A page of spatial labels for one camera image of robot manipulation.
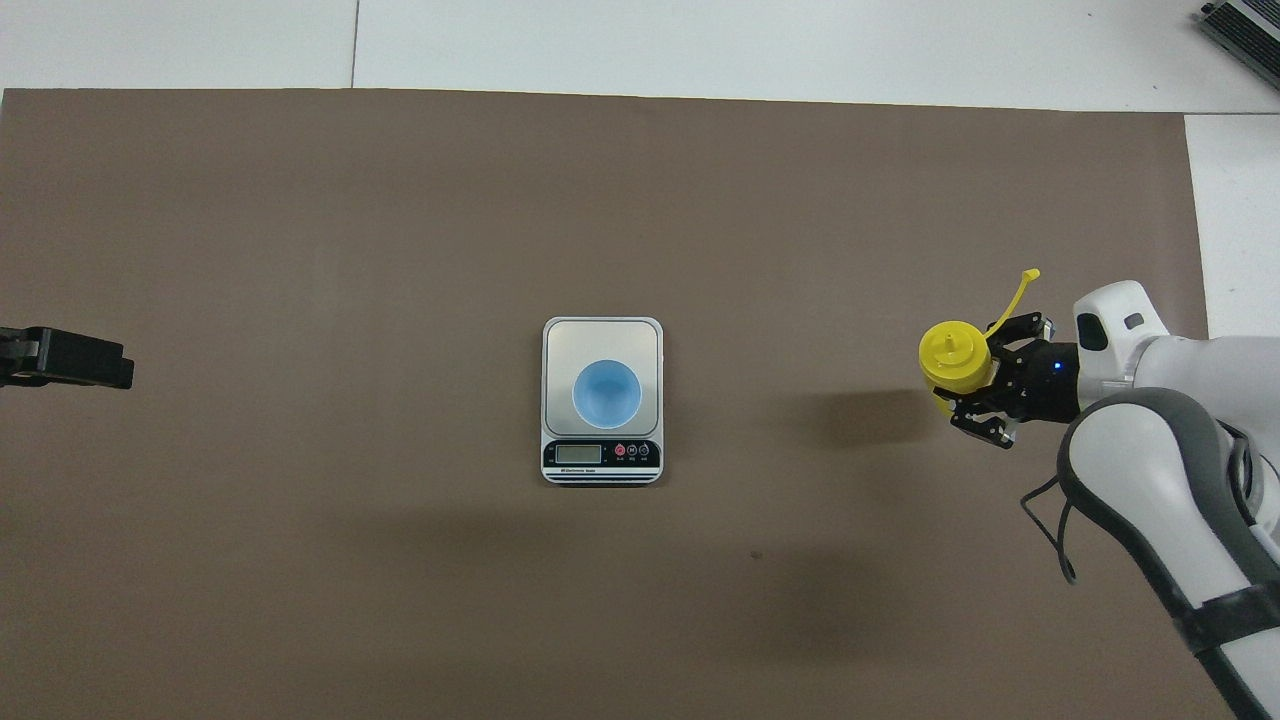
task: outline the yellow cap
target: yellow cap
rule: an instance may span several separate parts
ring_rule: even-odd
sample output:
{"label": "yellow cap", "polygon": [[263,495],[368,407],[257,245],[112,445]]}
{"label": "yellow cap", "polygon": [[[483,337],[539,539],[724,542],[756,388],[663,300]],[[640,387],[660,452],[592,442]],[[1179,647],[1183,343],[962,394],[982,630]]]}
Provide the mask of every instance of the yellow cap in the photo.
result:
{"label": "yellow cap", "polygon": [[920,369],[932,386],[970,393],[991,375],[987,338],[963,320],[938,323],[920,338]]}

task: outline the yellow bottle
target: yellow bottle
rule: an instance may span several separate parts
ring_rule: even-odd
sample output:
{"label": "yellow bottle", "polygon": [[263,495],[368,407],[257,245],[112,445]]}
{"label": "yellow bottle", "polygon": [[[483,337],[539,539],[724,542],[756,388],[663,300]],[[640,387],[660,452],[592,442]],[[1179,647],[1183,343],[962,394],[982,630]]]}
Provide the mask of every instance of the yellow bottle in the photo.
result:
{"label": "yellow bottle", "polygon": [[[941,387],[968,395],[991,383],[996,366],[987,347],[987,338],[1014,314],[1014,307],[1023,299],[1027,286],[1038,277],[1039,270],[1036,268],[1023,270],[1023,281],[1018,284],[1014,300],[986,333],[964,320],[946,320],[924,333],[920,338],[920,370],[931,391]],[[950,415],[948,404],[936,395],[933,397],[938,407]]]}

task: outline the black strap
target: black strap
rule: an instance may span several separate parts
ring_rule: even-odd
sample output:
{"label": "black strap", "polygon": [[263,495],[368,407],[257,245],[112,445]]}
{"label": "black strap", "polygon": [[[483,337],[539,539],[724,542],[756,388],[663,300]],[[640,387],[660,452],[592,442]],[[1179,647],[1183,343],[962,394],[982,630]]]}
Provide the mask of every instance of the black strap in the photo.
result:
{"label": "black strap", "polygon": [[1174,618],[1193,655],[1280,628],[1280,580],[1249,585]]}

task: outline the silver scale platform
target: silver scale platform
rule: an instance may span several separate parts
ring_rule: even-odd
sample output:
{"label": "silver scale platform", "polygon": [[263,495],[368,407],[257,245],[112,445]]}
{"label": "silver scale platform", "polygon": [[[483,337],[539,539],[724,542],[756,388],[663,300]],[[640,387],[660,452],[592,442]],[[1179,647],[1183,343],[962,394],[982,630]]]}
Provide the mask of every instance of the silver scale platform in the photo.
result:
{"label": "silver scale platform", "polygon": [[645,484],[664,464],[662,325],[552,318],[543,329],[543,477]]}

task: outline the blue cup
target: blue cup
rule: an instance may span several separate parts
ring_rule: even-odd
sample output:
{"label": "blue cup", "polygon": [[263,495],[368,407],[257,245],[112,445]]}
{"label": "blue cup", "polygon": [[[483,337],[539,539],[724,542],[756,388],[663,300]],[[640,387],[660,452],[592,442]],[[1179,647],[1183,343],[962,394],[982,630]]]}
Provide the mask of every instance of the blue cup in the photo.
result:
{"label": "blue cup", "polygon": [[602,430],[627,424],[640,411],[640,380],[617,360],[596,360],[573,383],[573,409]]}

